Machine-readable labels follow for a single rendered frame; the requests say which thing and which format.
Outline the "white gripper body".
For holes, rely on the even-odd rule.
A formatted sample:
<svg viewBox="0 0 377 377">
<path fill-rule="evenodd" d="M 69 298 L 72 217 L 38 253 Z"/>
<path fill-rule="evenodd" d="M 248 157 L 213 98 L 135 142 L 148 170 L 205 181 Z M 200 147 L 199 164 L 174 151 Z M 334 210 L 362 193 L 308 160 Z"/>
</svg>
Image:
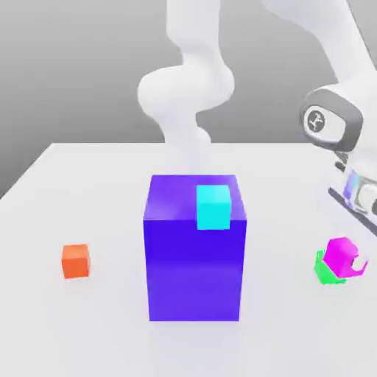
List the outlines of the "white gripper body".
<svg viewBox="0 0 377 377">
<path fill-rule="evenodd" d="M 360 250 L 377 250 L 377 223 L 347 206 L 332 187 L 326 194 L 325 215 L 336 236 L 348 237 Z"/>
</svg>

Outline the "small magenta cube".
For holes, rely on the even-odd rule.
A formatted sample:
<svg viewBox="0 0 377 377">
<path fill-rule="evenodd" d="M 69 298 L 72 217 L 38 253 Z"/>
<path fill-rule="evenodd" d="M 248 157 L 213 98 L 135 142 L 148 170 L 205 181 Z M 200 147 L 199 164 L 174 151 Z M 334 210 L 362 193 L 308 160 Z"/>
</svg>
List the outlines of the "small magenta cube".
<svg viewBox="0 0 377 377">
<path fill-rule="evenodd" d="M 363 275 L 368 264 L 366 261 L 355 270 L 353 263 L 358 257 L 358 247 L 348 237 L 340 237 L 328 241 L 323 261 L 338 278 L 352 278 Z"/>
</svg>

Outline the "small green cube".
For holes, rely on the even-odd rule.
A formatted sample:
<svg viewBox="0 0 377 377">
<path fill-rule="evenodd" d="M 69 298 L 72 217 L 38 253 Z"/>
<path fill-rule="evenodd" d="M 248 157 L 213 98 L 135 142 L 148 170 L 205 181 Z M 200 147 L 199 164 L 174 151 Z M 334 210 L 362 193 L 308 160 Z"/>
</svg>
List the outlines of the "small green cube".
<svg viewBox="0 0 377 377">
<path fill-rule="evenodd" d="M 317 274 L 318 280 L 323 285 L 344 284 L 347 282 L 346 278 L 338 278 L 334 272 L 323 261 L 325 255 L 324 250 L 318 250 L 314 262 L 314 271 Z"/>
</svg>

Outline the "small cyan cube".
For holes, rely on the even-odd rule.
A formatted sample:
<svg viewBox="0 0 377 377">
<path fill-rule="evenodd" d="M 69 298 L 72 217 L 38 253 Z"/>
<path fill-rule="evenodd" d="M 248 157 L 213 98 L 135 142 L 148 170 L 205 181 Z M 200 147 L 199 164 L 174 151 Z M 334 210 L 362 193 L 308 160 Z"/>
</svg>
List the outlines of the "small cyan cube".
<svg viewBox="0 0 377 377">
<path fill-rule="evenodd" d="M 198 230 L 228 230 L 231 215 L 230 189 L 227 185 L 198 185 L 196 209 Z"/>
</svg>

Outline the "small orange cube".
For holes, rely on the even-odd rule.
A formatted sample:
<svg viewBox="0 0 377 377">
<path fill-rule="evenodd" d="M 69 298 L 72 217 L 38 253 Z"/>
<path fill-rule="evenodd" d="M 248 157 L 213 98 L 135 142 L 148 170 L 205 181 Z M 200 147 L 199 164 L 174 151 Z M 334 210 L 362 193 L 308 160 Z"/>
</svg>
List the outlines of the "small orange cube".
<svg viewBox="0 0 377 377">
<path fill-rule="evenodd" d="M 65 279 L 88 277 L 91 267 L 88 244 L 64 245 L 61 264 Z"/>
</svg>

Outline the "large purple box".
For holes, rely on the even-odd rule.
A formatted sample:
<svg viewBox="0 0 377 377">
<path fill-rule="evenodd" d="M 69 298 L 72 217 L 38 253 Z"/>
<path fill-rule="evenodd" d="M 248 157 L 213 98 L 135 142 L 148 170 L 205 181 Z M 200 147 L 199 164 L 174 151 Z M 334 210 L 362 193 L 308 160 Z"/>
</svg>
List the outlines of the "large purple box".
<svg viewBox="0 0 377 377">
<path fill-rule="evenodd" d="M 198 230 L 196 188 L 227 185 L 228 230 Z M 239 319 L 247 216 L 233 175 L 153 175 L 144 211 L 151 321 Z"/>
</svg>

